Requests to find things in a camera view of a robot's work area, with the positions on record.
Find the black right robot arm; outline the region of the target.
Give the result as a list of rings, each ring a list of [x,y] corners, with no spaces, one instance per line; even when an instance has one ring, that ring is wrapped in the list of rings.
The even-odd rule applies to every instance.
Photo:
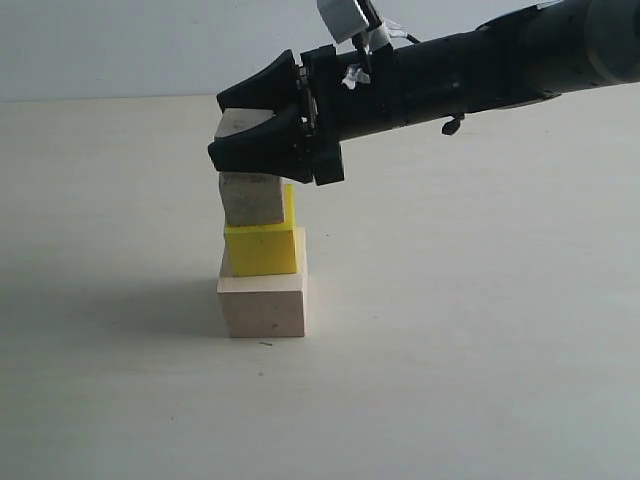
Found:
[[[334,39],[350,39],[353,50],[285,51],[221,91],[221,110],[268,116],[209,145],[216,170],[331,184],[344,178],[345,140],[436,119],[452,135],[469,114],[639,79],[635,1],[545,2],[401,48],[369,2],[319,8]]]

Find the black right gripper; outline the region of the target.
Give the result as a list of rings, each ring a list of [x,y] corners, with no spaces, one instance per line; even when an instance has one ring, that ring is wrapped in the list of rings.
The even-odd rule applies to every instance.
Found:
[[[342,141],[400,125],[397,53],[389,45],[373,52],[371,81],[353,90],[343,80],[357,53],[339,54],[332,45],[302,53],[316,107],[315,127],[306,139],[300,118],[299,66],[290,49],[283,51],[262,70],[216,95],[222,112],[259,109],[274,116],[247,131],[213,140],[208,153],[215,169],[268,174],[302,184],[343,181]]]

